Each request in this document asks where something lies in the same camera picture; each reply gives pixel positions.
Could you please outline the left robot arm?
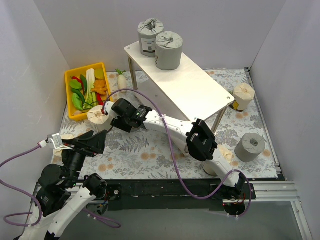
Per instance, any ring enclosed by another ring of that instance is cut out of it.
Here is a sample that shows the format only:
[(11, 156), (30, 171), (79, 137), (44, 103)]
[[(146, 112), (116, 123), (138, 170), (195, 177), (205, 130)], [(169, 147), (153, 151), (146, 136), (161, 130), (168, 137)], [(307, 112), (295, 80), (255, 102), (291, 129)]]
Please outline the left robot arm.
[(107, 130), (91, 130), (73, 139), (62, 139), (59, 133), (48, 135), (46, 144), (62, 151), (62, 165), (49, 164), (42, 170), (35, 196), (35, 205), (41, 209), (31, 215), (37, 223), (27, 226), (19, 240), (58, 240), (88, 203), (106, 196), (108, 184), (97, 173), (85, 177), (75, 196), (69, 190), (76, 187), (86, 158), (104, 152), (107, 134)]

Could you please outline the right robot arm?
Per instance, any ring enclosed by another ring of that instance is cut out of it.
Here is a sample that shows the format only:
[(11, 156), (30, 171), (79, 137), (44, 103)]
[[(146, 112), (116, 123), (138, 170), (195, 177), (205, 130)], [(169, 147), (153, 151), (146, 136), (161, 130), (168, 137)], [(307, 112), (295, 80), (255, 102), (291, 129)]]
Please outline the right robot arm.
[(205, 121), (183, 121), (161, 116), (156, 110), (141, 105), (134, 107), (121, 98), (115, 103), (107, 101), (102, 111), (111, 118), (111, 125), (127, 133), (133, 128), (144, 127), (147, 130), (167, 134), (172, 140), (179, 140), (183, 148), (194, 159), (205, 162), (211, 171), (221, 179), (222, 186), (216, 186), (214, 197), (217, 199), (237, 199), (245, 192), (244, 176), (232, 169), (218, 148), (216, 138)]

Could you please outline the grey roll with QR label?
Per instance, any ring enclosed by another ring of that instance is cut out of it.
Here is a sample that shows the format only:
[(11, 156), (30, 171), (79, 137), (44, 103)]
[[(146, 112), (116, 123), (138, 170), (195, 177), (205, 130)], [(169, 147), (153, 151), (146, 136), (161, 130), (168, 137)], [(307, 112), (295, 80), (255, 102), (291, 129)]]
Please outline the grey roll with QR label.
[(142, 55), (154, 58), (156, 55), (156, 37), (164, 31), (164, 24), (157, 18), (140, 22), (137, 28), (139, 47)]

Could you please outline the grey roll with cartoon label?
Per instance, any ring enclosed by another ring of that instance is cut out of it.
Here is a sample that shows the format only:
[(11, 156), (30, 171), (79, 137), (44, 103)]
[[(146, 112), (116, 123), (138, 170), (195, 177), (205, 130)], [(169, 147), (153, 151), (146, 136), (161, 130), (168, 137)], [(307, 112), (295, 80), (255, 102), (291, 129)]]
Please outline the grey roll with cartoon label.
[(155, 40), (155, 65), (163, 71), (176, 70), (181, 64), (182, 37), (172, 31), (164, 31)]

